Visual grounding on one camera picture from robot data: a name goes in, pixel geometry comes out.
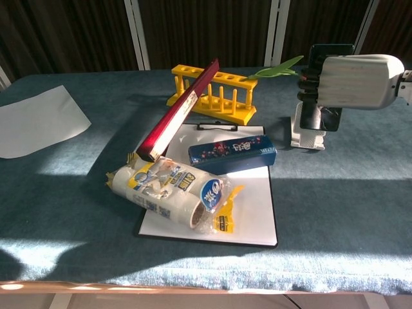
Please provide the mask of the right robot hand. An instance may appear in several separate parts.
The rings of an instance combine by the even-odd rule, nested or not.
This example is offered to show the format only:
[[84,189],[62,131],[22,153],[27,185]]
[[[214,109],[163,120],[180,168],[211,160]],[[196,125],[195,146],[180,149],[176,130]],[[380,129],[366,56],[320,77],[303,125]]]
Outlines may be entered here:
[[299,100],[325,108],[384,109],[411,103],[411,71],[386,54],[331,55],[302,70]]

